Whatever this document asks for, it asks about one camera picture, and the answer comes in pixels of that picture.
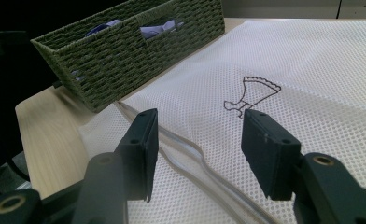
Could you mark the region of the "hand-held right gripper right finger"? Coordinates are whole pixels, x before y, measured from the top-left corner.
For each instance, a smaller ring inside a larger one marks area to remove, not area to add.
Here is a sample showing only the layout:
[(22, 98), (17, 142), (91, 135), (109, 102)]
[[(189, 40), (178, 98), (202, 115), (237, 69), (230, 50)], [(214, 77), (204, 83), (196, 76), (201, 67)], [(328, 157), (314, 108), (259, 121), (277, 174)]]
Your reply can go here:
[(247, 109), (241, 149), (264, 195), (273, 201), (288, 201), (293, 166), (301, 158), (301, 142), (269, 115)]

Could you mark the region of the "green woven basket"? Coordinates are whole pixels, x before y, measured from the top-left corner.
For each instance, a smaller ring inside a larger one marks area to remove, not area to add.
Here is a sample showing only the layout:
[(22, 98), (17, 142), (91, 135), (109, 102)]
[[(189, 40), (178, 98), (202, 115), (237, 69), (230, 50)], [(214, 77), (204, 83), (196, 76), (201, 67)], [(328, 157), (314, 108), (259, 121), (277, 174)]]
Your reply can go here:
[[(121, 23), (85, 37), (95, 26)], [(145, 39), (141, 26), (183, 22)], [(220, 0), (128, 0), (32, 40), (62, 84), (99, 112), (224, 34)]]

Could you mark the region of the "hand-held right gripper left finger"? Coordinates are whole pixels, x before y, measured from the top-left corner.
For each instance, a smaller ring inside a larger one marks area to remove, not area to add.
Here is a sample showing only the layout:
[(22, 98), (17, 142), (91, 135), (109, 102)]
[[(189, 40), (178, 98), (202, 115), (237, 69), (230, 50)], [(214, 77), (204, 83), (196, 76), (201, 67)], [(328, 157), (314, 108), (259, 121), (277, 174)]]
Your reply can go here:
[(122, 158), (126, 198), (129, 201), (151, 200), (159, 152), (158, 110), (139, 113), (116, 152)]

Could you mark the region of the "white mesh laundry bag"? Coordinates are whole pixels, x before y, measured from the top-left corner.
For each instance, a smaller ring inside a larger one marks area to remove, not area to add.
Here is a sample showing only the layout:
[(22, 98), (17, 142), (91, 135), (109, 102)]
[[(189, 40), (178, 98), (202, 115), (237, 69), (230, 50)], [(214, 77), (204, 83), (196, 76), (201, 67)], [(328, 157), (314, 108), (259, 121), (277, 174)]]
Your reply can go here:
[(366, 21), (246, 21), (79, 132), (90, 156), (112, 150), (127, 115), (158, 111), (161, 153), (149, 203), (130, 224), (238, 224), (257, 205), (295, 224), (292, 205), (267, 199), (241, 149), (243, 113), (270, 115), (303, 153), (340, 160), (366, 188)]

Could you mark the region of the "purple cloth garment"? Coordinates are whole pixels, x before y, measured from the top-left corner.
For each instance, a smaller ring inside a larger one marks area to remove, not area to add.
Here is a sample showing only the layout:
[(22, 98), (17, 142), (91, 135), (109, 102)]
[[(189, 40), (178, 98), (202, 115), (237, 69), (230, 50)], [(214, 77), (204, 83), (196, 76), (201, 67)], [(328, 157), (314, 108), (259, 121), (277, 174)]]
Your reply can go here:
[[(106, 28), (115, 26), (117, 24), (121, 23), (121, 20), (113, 20), (106, 23), (99, 24), (92, 28), (88, 33), (85, 34), (85, 37), (94, 35), (99, 33), (100, 31), (103, 31)], [(155, 25), (155, 26), (141, 26), (140, 32), (141, 35), (145, 39), (151, 39), (152, 37), (155, 37), (156, 35), (159, 35), (164, 32), (173, 32), (178, 27), (181, 27), (183, 25), (183, 22), (177, 22), (176, 20), (169, 20), (164, 24), (161, 25)]]

